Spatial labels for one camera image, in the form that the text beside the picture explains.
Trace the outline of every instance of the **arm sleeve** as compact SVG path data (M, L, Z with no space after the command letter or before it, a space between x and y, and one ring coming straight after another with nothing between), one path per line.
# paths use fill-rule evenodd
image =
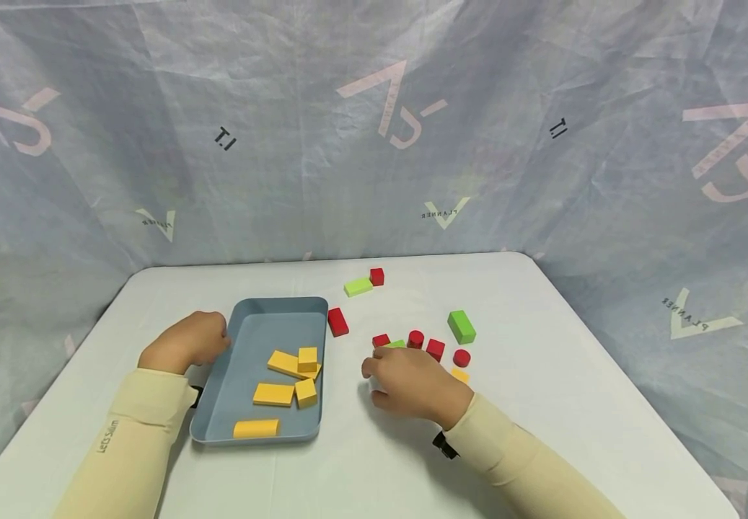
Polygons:
M173 373L129 373L53 517L153 518L170 449L197 395Z
M521 519L625 519L591 482L482 395L475 394L445 436Z

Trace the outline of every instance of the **backdrop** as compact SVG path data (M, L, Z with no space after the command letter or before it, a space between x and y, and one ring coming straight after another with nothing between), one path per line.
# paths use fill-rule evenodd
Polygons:
M748 518L748 0L0 0L0 452L140 269L505 249Z

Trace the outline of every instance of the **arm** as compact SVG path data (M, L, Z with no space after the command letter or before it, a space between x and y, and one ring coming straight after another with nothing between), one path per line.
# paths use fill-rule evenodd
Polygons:
M624 519L607 497L479 394L444 433L523 519Z
M198 396L183 374L229 344L226 319L217 312L196 311L161 333L123 379L53 518L153 518L172 444Z
M197 393L174 373L129 373L53 517L153 518L168 454Z
M371 393L376 407L437 422L521 519L624 519L569 463L426 352L377 348L362 363L362 376L376 377L384 389Z

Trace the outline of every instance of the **yellow cube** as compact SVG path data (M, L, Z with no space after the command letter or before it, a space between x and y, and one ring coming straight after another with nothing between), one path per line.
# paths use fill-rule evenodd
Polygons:
M272 371L278 371L279 373L285 373L291 377L296 378L316 378L321 370L321 365L317 364L315 371L299 372L299 359L296 356L290 355L280 350L272 352L270 360L268 360L268 368Z
M299 409L304 409L317 403L317 384L313 378L305 378L303 381L296 382L296 400L299 403Z
M290 407L293 404L293 386L281 383L259 383L252 395L253 405L278 405Z
M235 422L232 428L233 438L271 438L278 436L278 419L243 420Z
M319 365L318 354L319 350L317 348L299 348L299 365L296 371L299 373L316 371Z
M452 375L462 383L469 383L469 373L458 368L452 368Z

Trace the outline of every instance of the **red block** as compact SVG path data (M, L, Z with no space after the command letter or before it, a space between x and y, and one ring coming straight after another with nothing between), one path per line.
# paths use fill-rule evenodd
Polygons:
M330 324L330 332L334 337L348 333L348 323L339 308L331 308L327 311L327 324Z
M408 347L422 350L424 340L423 333L419 329L414 329L413 332L408 334Z
M434 360L438 362L443 358L443 350L446 347L444 343L441 343L436 339L429 339L428 346L426 346L426 352L434 357Z
M372 268L370 280L374 286L383 286L385 284L385 272L383 269Z
M459 368L465 368L472 361L472 356L466 350L457 350L454 352L454 365Z
M391 339L388 338L388 335L381 334L374 337L374 348L379 348L379 346L385 346L386 344L391 344Z

